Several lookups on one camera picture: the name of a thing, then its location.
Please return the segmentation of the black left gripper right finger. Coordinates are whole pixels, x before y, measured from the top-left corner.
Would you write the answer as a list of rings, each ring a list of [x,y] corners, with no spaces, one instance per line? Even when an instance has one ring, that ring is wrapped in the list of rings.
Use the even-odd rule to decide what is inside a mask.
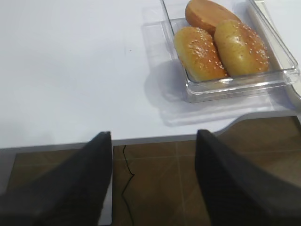
[[[213,226],[299,226],[301,189],[260,169],[208,130],[196,140],[196,175]]]

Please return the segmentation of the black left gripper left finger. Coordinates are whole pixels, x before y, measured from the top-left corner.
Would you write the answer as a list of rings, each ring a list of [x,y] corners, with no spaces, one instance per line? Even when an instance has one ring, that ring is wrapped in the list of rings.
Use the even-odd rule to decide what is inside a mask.
[[[43,176],[0,197],[2,226],[96,226],[111,180],[111,134],[100,132]]]

